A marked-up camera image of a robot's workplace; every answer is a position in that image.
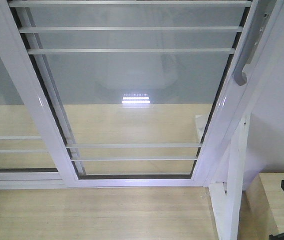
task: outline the light wood surface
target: light wood surface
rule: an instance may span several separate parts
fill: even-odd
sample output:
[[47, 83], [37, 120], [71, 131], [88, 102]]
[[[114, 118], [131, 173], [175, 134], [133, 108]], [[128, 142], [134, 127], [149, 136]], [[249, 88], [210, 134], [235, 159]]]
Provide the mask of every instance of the light wood surface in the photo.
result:
[[249, 189], [247, 197], [256, 221], [259, 239], [284, 232], [284, 173], [260, 173]]
[[[120, 104], [65, 105], [77, 143], [197, 143], [195, 116], [211, 104], [151, 104], [147, 108]], [[0, 105], [0, 136], [38, 136], [23, 105]], [[45, 149], [41, 140], [0, 140], [0, 149]], [[85, 157], [195, 156], [197, 148], [80, 149]], [[91, 174], [189, 173], [193, 161], [85, 162]], [[46, 153], [0, 154], [0, 168], [53, 168]]]
[[214, 240], [203, 187], [0, 190], [0, 240]]

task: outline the white wall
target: white wall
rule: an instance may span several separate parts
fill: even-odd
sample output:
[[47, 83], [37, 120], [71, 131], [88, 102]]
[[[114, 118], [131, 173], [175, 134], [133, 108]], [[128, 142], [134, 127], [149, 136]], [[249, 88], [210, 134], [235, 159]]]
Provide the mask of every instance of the white wall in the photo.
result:
[[246, 183], [260, 171], [284, 172], [284, 44], [282, 47], [283, 51], [252, 112]]

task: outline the glass pane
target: glass pane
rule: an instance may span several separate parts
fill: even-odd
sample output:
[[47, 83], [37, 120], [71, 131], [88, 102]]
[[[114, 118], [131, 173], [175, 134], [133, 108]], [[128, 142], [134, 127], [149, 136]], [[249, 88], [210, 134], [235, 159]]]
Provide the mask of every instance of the glass pane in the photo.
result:
[[[56, 85], [77, 144], [199, 143], [232, 53], [226, 49], [232, 48], [237, 33], [181, 28], [238, 27], [243, 12], [242, 6], [191, 4], [30, 8], [36, 27], [100, 27], [86, 31], [46, 28], [47, 32], [37, 34], [41, 48], [60, 50], [44, 57], [53, 78], [45, 81]], [[22, 25], [29, 27], [23, 20]], [[26, 36], [34, 40], [33, 34]], [[64, 53], [61, 49], [100, 52]], [[167, 51], [176, 49], [184, 52]], [[189, 174], [194, 160], [130, 159], [195, 159], [197, 150], [79, 148], [77, 159], [83, 161], [75, 162], [88, 175]], [[128, 160], [87, 161], [89, 158]]]
[[244, 7], [89, 5], [31, 8], [37, 27], [238, 26]]
[[0, 169], [55, 168], [0, 59]]
[[122, 104], [147, 94], [151, 104], [212, 104], [228, 54], [78, 53], [47, 55], [65, 105]]
[[89, 175], [190, 174], [193, 160], [83, 161]]
[[74, 31], [40, 33], [44, 49], [231, 48], [236, 32]]

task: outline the white post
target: white post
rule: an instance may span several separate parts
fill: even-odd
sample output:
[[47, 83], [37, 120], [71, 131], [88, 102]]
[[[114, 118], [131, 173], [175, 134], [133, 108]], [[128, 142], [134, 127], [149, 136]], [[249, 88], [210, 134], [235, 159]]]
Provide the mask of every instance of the white post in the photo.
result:
[[223, 240], [237, 239], [249, 123], [250, 116], [243, 117], [231, 139]]

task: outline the wooden floor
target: wooden floor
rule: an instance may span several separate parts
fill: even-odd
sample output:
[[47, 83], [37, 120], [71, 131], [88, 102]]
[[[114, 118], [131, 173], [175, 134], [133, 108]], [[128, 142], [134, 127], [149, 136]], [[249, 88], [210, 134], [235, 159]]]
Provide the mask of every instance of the wooden floor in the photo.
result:
[[215, 240], [203, 187], [0, 190], [0, 240]]

